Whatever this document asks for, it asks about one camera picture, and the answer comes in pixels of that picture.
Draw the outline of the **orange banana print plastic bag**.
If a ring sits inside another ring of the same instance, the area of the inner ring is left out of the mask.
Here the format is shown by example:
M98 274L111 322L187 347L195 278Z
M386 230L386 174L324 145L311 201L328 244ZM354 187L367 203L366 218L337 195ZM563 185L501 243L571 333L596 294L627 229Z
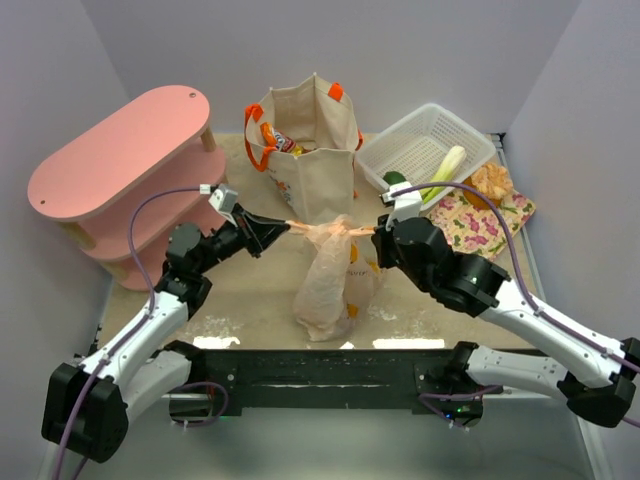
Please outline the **orange banana print plastic bag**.
M348 215L320 224L291 221L315 256L293 301L296 321L313 342L347 335L366 313L383 282L371 242L372 226L358 226Z

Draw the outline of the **orange yellow snack bag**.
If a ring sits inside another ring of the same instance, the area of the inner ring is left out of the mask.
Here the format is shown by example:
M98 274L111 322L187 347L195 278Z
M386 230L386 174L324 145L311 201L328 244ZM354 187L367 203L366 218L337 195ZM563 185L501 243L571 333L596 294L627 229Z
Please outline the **orange yellow snack bag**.
M271 123L264 122L260 125L260 131L269 147L274 147L277 151L300 156L307 153L307 150L296 141L281 133Z

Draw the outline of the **canvas tote bag orange handles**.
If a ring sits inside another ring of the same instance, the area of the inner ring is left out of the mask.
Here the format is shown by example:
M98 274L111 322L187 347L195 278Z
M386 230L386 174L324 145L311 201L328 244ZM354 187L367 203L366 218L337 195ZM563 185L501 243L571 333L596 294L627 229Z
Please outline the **canvas tote bag orange handles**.
M307 153L294 156L269 147L260 131L264 122ZM362 143L349 96L339 83L316 74L295 87L270 89L245 108L244 146L251 164L271 179L304 223L326 223L352 212L355 153Z

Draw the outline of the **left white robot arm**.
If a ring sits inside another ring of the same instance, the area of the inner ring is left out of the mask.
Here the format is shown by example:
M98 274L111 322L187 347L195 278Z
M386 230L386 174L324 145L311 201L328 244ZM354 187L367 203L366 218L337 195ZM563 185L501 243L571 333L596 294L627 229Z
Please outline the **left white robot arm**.
M43 438L97 463L110 459L130 424L189 379L195 350L164 351L160 345L204 304L212 287L206 272L242 250L260 257L290 227L240 205L210 234L193 223L178 225L162 276L136 316L104 347L51 374Z

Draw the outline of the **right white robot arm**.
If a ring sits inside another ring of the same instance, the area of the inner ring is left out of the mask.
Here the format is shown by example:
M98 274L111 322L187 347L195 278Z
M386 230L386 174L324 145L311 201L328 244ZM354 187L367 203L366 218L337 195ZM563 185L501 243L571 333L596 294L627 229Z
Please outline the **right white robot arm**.
M474 387L514 387L565 401L595 425L626 421L639 368L639 342L600 335L531 296L484 257L454 251L424 217L378 218L372 242L382 268L400 269L445 308L504 328L539 350L514 354L460 342L443 369L462 399Z

